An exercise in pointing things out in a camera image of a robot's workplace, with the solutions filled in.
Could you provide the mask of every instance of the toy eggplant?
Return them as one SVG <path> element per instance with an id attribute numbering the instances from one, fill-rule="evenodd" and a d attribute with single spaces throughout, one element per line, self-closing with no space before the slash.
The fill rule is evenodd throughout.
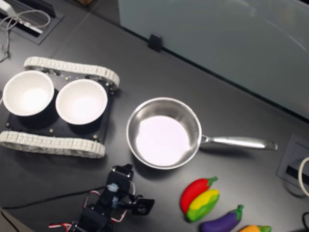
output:
<path id="1" fill-rule="evenodd" d="M 194 182 L 192 182 L 188 187 L 183 191 L 183 194 L 180 198 L 180 207 L 184 214 L 187 213 L 189 209 L 189 205 L 191 202 L 201 193 L 207 191 L 214 181 L 216 181 L 218 178 L 215 176 L 213 178 L 209 179 L 198 179 Z"/>
<path id="2" fill-rule="evenodd" d="M 219 200 L 219 191 L 211 189 L 198 195 L 189 205 L 186 214 L 190 221 L 200 220 L 207 215 L 217 204 Z"/>
<path id="3" fill-rule="evenodd" d="M 201 232 L 229 232 L 234 229 L 242 217 L 243 205 L 213 221 L 206 221 L 200 225 Z"/>
<path id="4" fill-rule="evenodd" d="M 247 226 L 239 232 L 271 232 L 270 226 Z"/>

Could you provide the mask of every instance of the green stem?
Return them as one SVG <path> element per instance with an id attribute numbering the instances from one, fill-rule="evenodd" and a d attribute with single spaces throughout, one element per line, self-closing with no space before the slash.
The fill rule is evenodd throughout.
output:
<path id="1" fill-rule="evenodd" d="M 271 232 L 272 228 L 270 226 L 257 226 L 260 232 Z"/>
<path id="2" fill-rule="evenodd" d="M 210 186 L 210 185 L 212 185 L 213 184 L 213 182 L 215 182 L 216 180 L 218 180 L 218 177 L 213 177 L 213 178 L 209 178 L 208 179 L 208 186 Z"/>
<path id="3" fill-rule="evenodd" d="M 243 209 L 243 205 L 239 205 L 238 206 L 238 208 L 237 209 L 235 209 L 235 210 L 233 210 L 233 211 L 231 211 L 230 213 L 236 213 L 236 215 L 237 215 L 237 217 L 236 217 L 236 219 L 239 221 L 239 220 L 241 220 L 241 216 L 242 216 L 242 209 Z"/>

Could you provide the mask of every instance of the white bowl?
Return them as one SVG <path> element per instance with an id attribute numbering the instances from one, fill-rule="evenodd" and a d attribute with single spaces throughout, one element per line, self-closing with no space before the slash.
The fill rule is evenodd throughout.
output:
<path id="1" fill-rule="evenodd" d="M 48 106 L 54 91 L 54 84 L 48 75 L 40 71 L 24 71 L 6 83 L 3 103 L 12 114 L 31 116 Z"/>
<path id="2" fill-rule="evenodd" d="M 68 123 L 82 125 L 93 122 L 104 112 L 107 94 L 102 85 L 89 79 L 72 81 L 58 93 L 56 109 Z"/>

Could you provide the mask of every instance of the robotic arm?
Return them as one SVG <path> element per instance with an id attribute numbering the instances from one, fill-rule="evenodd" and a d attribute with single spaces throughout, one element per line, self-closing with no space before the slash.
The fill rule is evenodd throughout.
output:
<path id="1" fill-rule="evenodd" d="M 109 173 L 106 188 L 95 204 L 85 207 L 70 227 L 70 232 L 112 232 L 111 213 L 114 209 L 131 210 L 133 215 L 148 215 L 155 203 L 129 193 L 133 179 L 132 165 L 115 166 Z M 122 200 L 128 196 L 131 203 Z"/>

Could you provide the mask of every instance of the saucepan handle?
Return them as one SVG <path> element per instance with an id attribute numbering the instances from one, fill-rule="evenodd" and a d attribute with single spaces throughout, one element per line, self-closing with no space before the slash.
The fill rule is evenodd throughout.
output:
<path id="1" fill-rule="evenodd" d="M 268 141 L 265 139 L 256 139 L 250 137 L 208 137 L 202 135 L 201 148 L 206 148 L 207 144 L 210 143 L 261 149 L 261 150 L 275 151 L 278 149 L 276 142 Z"/>

